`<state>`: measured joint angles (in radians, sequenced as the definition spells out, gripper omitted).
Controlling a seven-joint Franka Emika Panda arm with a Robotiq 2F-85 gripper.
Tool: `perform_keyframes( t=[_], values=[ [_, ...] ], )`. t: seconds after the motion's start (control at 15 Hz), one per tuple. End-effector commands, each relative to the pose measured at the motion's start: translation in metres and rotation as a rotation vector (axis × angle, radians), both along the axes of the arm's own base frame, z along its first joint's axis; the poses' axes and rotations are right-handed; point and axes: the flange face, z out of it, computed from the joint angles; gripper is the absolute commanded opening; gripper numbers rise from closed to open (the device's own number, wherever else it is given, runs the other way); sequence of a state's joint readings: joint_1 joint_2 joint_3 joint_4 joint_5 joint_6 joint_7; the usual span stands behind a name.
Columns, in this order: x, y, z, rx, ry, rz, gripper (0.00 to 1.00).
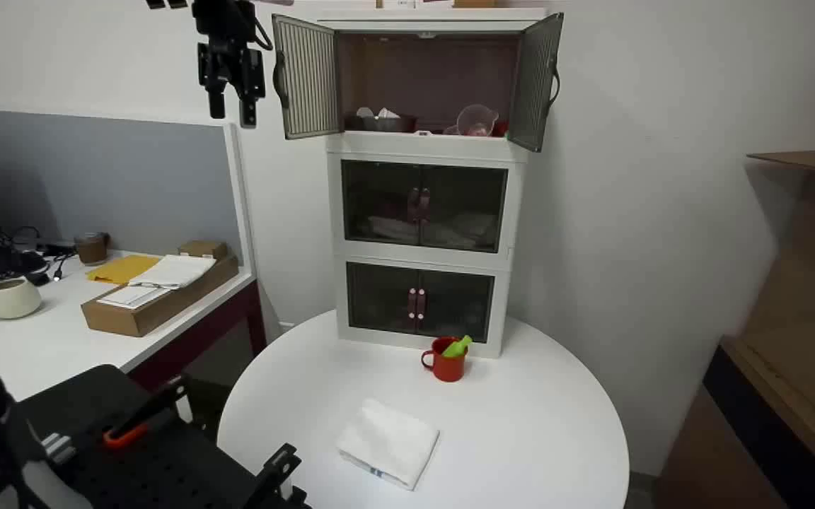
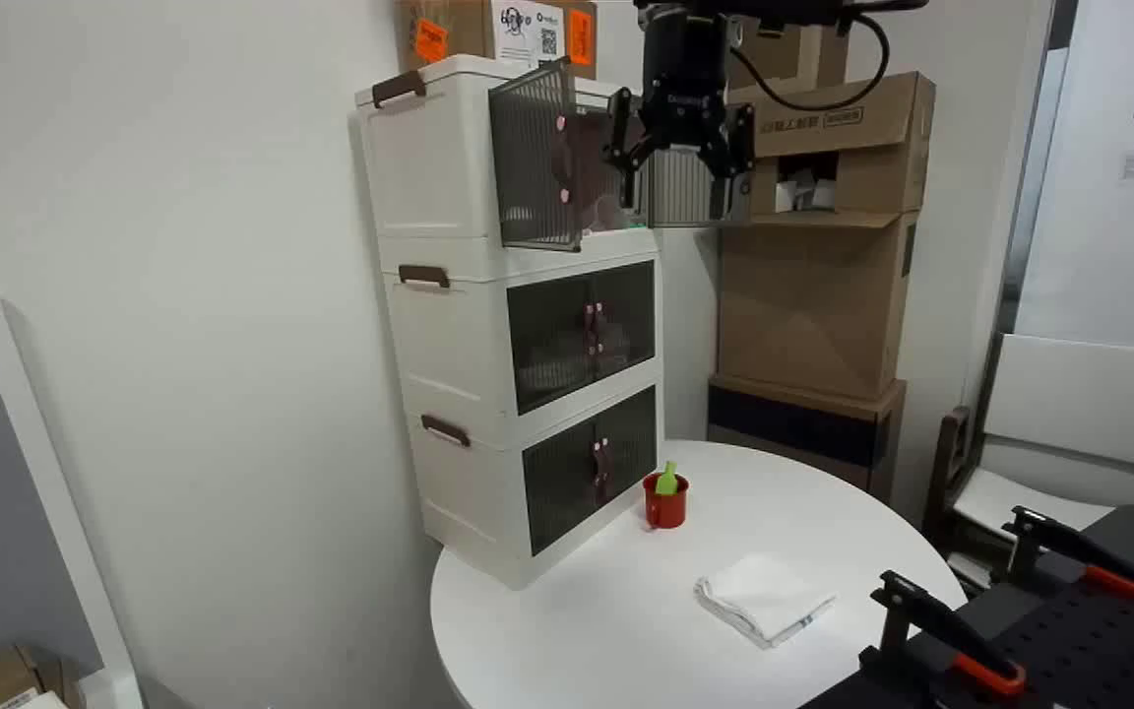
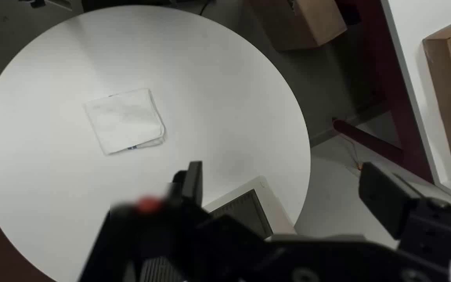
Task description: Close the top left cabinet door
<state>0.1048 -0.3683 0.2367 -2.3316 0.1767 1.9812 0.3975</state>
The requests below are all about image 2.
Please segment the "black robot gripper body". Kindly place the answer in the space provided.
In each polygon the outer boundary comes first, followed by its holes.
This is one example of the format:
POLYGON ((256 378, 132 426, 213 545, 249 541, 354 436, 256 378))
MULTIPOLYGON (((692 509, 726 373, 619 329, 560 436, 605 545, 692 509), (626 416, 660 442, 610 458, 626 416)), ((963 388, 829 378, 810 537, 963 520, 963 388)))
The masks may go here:
POLYGON ((647 8, 642 32, 638 155, 692 145, 701 157, 728 157, 728 18, 705 8, 647 8))

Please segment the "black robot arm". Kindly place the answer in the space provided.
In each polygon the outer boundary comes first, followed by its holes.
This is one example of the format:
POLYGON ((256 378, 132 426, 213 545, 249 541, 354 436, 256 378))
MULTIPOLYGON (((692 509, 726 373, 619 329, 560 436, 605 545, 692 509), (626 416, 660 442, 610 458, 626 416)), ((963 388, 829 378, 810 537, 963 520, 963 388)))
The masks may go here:
POLYGON ((757 86, 782 110, 810 115, 810 103, 780 94, 731 40, 736 18, 762 32, 829 29, 846 36, 867 29, 879 44, 879 65, 862 89, 833 97, 833 110, 862 103, 891 65, 881 14, 916 11, 928 0, 634 0, 642 40, 642 89, 610 94, 605 166, 621 178, 621 203, 634 203, 638 170, 673 145, 692 145, 718 186, 736 182, 757 162, 757 106, 728 106, 728 71, 739 63, 757 86))

